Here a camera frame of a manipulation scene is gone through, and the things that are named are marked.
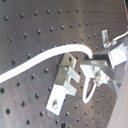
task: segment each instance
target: metal plate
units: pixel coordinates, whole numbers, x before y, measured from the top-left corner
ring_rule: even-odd
[[[54,46],[84,43],[93,51],[100,51],[103,49],[101,30],[104,29],[108,30],[110,40],[127,31],[122,0],[1,0],[0,74]],[[72,55],[78,59],[75,70],[79,72],[84,55]],[[61,57],[46,60],[0,84],[1,128],[60,128],[64,127],[63,121],[66,128],[106,127],[116,96],[103,85],[88,104],[83,104],[82,72],[79,72],[79,84],[71,81],[77,94],[75,98],[66,96],[60,116],[45,109]]]

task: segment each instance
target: gray metal surface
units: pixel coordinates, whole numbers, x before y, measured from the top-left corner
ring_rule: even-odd
[[[1,0],[0,74],[54,46],[84,43],[93,51],[100,51],[104,29],[108,30],[110,40],[126,32],[122,0]],[[80,72],[84,55],[72,55],[78,59],[75,70],[81,81],[79,84],[71,81],[77,94],[66,96],[60,116],[45,109],[62,58],[57,56],[0,84],[1,128],[107,126],[116,96],[103,85],[85,105],[82,102],[84,75]]]

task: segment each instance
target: white wire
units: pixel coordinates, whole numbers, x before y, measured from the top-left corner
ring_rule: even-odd
[[[84,88],[83,88],[83,102],[85,104],[87,104],[91,100],[91,98],[95,92],[95,89],[96,89],[96,84],[94,84],[91,92],[89,93],[89,95],[87,97],[87,90],[88,90],[88,86],[89,86],[89,81],[90,81],[90,78],[86,77],[85,83],[84,83]]]
[[[128,31],[120,36],[115,37],[112,41],[116,41],[119,40],[120,38],[123,38],[124,36],[126,36],[128,34]]]
[[[1,74],[0,83],[9,80],[12,77],[15,77],[20,73],[25,72],[26,70],[43,62],[46,59],[69,52],[83,52],[86,53],[89,56],[89,58],[93,58],[92,50],[89,47],[85,46],[84,44],[69,44],[69,45],[52,48],[43,53],[38,54],[37,56],[17,66],[16,68]]]

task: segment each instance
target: metal clamp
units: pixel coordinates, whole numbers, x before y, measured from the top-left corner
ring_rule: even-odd
[[[63,56],[46,106],[47,110],[56,115],[60,114],[66,94],[72,96],[76,95],[77,90],[70,84],[71,78],[73,78],[77,83],[80,81],[79,74],[74,70],[76,62],[76,59],[70,53],[66,53]]]

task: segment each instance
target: metal bracket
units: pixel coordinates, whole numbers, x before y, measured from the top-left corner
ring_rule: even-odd
[[[72,96],[76,95],[77,90],[70,84],[71,78],[73,78],[77,83],[80,81],[79,74],[74,70],[76,62],[76,59],[70,53],[66,53],[63,56],[46,106],[47,110],[56,115],[60,114],[66,94]]]
[[[103,41],[103,46],[104,48],[108,48],[111,45],[115,45],[116,41],[109,41],[109,37],[108,37],[108,30],[102,30],[101,31],[101,35],[102,35],[102,41]]]

